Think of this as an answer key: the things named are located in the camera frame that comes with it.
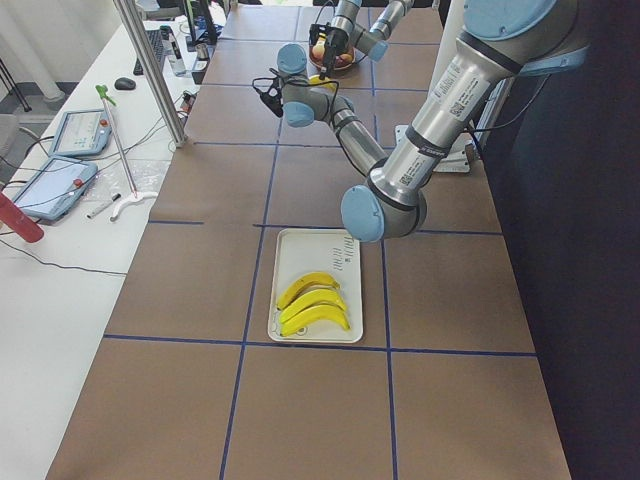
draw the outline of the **yellow banana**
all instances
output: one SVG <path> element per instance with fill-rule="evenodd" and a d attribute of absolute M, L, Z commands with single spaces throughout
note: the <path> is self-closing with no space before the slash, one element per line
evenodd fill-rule
<path fill-rule="evenodd" d="M 280 314 L 280 323 L 288 322 L 295 315 L 313 305 L 335 305 L 341 310 L 347 311 L 344 300 L 333 288 L 318 288 L 317 290 L 303 293 L 285 308 Z"/>
<path fill-rule="evenodd" d="M 301 328 L 318 320 L 331 320 L 342 327 L 343 330 L 350 330 L 349 321 L 344 311 L 335 305 L 314 305 L 295 315 L 287 323 L 282 325 L 280 335 L 288 337 Z"/>
<path fill-rule="evenodd" d="M 340 284 L 336 279 L 326 272 L 307 273 L 289 285 L 287 290 L 278 298 L 276 307 L 278 307 L 278 310 L 284 310 L 307 288 L 316 285 L 324 285 L 336 289 L 340 288 Z"/>

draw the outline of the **white tray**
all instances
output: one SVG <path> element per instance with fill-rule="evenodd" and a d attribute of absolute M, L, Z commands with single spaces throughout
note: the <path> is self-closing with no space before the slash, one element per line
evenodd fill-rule
<path fill-rule="evenodd" d="M 319 320 L 289 337 L 280 336 L 276 299 L 297 278 L 315 271 L 330 273 L 340 283 L 351 329 L 345 331 L 334 322 Z M 267 333 L 276 342 L 354 343 L 360 340 L 363 334 L 360 242 L 346 230 L 282 230 L 276 247 Z"/>

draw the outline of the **black mouse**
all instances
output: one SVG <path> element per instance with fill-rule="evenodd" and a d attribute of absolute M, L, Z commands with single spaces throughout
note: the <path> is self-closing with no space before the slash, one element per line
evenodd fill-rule
<path fill-rule="evenodd" d="M 133 90 L 136 88 L 136 82 L 127 77 L 120 77 L 113 84 L 116 90 Z"/>

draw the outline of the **dark background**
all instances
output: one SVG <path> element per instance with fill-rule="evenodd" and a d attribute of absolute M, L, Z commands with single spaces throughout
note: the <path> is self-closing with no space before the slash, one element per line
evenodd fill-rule
<path fill-rule="evenodd" d="M 585 65 L 485 162 L 574 480 L 640 479 L 640 2 L 582 0 Z M 519 79 L 498 124 L 530 98 Z"/>

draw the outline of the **red cylinder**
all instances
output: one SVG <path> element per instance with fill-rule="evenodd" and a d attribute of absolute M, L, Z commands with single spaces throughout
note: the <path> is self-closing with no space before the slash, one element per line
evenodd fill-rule
<path fill-rule="evenodd" d="M 0 192 L 0 222 L 6 223 L 9 228 L 29 243 L 37 242 L 44 236 L 44 230 L 27 217 L 2 192 Z"/>

